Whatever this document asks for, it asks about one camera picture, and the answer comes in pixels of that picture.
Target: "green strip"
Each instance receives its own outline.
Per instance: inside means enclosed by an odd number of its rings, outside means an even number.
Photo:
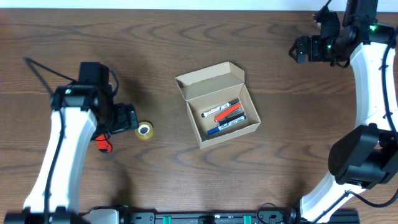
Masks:
[[[243,224],[251,224],[251,216],[250,215],[243,216]]]
[[[172,217],[163,217],[163,224],[172,224]]]

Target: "red object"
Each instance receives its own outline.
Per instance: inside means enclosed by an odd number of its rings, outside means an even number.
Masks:
[[[102,134],[98,136],[96,139],[98,150],[103,153],[112,152],[113,146],[112,144],[106,139],[105,135]]]
[[[226,116],[228,116],[230,113],[232,113],[232,111],[238,109],[241,107],[240,103],[236,103],[235,105],[229,107],[227,110],[224,110],[223,112],[221,112],[219,115],[217,115],[214,118],[214,122],[219,122],[221,119],[225,118]]]

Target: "blue marker cap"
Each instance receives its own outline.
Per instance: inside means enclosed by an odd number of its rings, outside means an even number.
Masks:
[[[207,135],[211,135],[211,134],[217,133],[217,132],[219,132],[219,131],[220,131],[220,130],[218,129],[218,127],[216,127],[216,128],[213,128],[213,129],[208,130],[208,131],[207,131]]]

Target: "yellow tape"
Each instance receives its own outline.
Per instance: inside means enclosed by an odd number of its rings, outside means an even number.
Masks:
[[[141,139],[149,139],[154,134],[154,127],[149,122],[143,121],[139,123],[136,129],[137,137]]]

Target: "blue marker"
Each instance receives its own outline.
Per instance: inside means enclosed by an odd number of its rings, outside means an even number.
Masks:
[[[226,124],[220,125],[220,126],[218,126],[218,127],[216,127],[216,128],[213,128],[213,129],[207,131],[207,135],[211,135],[211,134],[217,133],[217,132],[219,132],[219,131],[221,131],[221,130],[223,130],[223,129],[226,129],[226,128],[228,128],[228,127],[231,127],[231,126],[234,125],[234,124],[238,124],[239,122],[244,121],[245,119],[246,119],[246,116],[245,116],[245,115],[242,115],[242,116],[236,118],[236,119],[233,120],[233,121],[230,121],[230,122],[228,122],[228,123],[226,123]]]

